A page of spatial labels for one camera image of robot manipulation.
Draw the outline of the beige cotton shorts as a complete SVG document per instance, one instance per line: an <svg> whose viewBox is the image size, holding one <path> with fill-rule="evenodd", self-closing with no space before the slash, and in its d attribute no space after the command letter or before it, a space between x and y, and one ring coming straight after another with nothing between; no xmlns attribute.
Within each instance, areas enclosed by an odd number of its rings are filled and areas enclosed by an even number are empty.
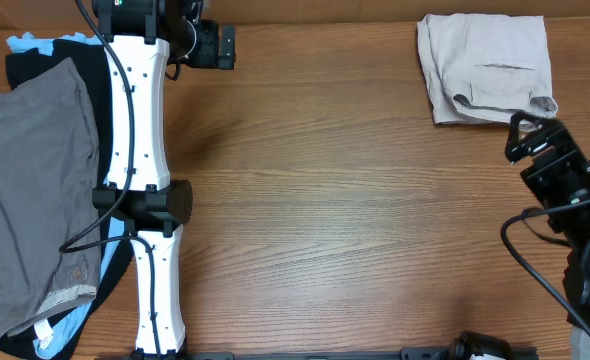
<svg viewBox="0 0 590 360"><path fill-rule="evenodd" d="M417 23L417 48L437 125L559 111L542 16L428 14Z"/></svg>

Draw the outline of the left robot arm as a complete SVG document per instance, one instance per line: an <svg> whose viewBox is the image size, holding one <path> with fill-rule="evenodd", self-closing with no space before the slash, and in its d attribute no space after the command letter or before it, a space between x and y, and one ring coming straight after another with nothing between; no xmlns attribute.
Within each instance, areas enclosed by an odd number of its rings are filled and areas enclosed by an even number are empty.
<svg viewBox="0 0 590 360"><path fill-rule="evenodd" d="M137 268L139 326L133 359L185 359L179 304L179 249L192 211L192 186L174 180L163 126L168 66L231 70L235 29L202 17L195 0L96 1L112 100L112 151L94 206L120 220L119 242L132 246Z"/></svg>

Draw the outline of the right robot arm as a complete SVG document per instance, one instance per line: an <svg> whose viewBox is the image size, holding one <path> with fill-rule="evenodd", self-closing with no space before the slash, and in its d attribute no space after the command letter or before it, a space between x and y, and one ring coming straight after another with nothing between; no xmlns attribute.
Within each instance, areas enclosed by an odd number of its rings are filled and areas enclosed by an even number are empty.
<svg viewBox="0 0 590 360"><path fill-rule="evenodd" d="M590 159L564 124L519 111L510 119L505 156L510 163L531 158L520 176L539 202L507 220L500 237L513 258L566 310L573 326L572 356L590 359ZM569 250L563 289L557 291L511 244L509 227L545 216L555 232L551 243Z"/></svg>

